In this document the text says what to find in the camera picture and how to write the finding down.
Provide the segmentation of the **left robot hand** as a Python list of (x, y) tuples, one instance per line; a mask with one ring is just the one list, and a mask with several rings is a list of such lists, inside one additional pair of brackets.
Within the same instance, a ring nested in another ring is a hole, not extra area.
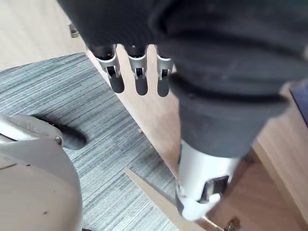
[(289, 101), (286, 82), (308, 77), (305, 0), (61, 0), (101, 61), (121, 44), (131, 56), (153, 44), (176, 72), (179, 214), (197, 220), (223, 197), (258, 134)]

